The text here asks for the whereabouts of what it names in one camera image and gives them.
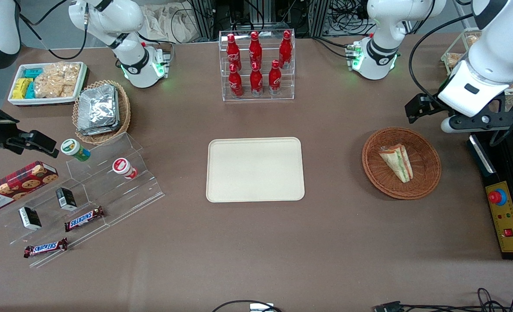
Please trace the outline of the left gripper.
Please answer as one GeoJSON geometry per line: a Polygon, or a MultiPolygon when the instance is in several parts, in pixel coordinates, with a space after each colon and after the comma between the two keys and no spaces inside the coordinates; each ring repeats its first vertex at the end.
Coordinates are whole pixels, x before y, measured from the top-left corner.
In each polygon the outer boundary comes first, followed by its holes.
{"type": "Polygon", "coordinates": [[[494,84],[463,73],[454,74],[432,102],[426,94],[415,95],[406,105],[408,119],[444,113],[443,132],[488,132],[508,130],[513,125],[513,112],[506,112],[504,91],[508,84],[494,84]]]}

